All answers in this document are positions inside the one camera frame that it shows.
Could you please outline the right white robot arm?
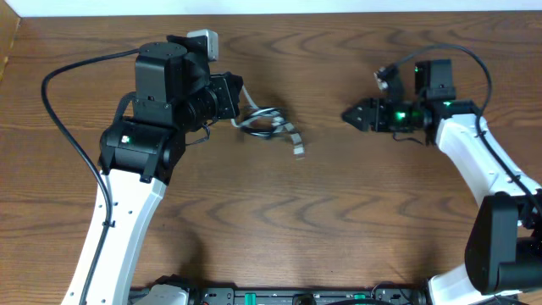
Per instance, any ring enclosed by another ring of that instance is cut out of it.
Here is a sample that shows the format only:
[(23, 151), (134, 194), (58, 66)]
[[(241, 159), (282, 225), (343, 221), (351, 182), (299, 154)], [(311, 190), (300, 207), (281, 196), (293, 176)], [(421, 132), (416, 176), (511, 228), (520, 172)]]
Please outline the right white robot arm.
[(478, 204), (464, 262), (432, 277), (429, 304), (481, 304), (541, 287), (541, 185), (526, 176), (489, 131), (481, 110), (459, 100), (449, 59), (417, 62), (416, 101), (403, 98), (395, 64), (375, 79), (384, 98), (366, 98), (341, 118), (360, 131), (422, 130), (456, 166)]

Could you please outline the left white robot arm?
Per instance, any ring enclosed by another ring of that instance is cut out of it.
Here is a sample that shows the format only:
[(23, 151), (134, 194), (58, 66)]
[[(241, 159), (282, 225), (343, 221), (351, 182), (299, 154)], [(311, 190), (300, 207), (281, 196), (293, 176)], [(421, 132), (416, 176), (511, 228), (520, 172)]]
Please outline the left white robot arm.
[(134, 51), (135, 91), (102, 133), (98, 193), (65, 304), (125, 304), (147, 233), (189, 132), (239, 114), (243, 80), (213, 74), (218, 35), (196, 30)]

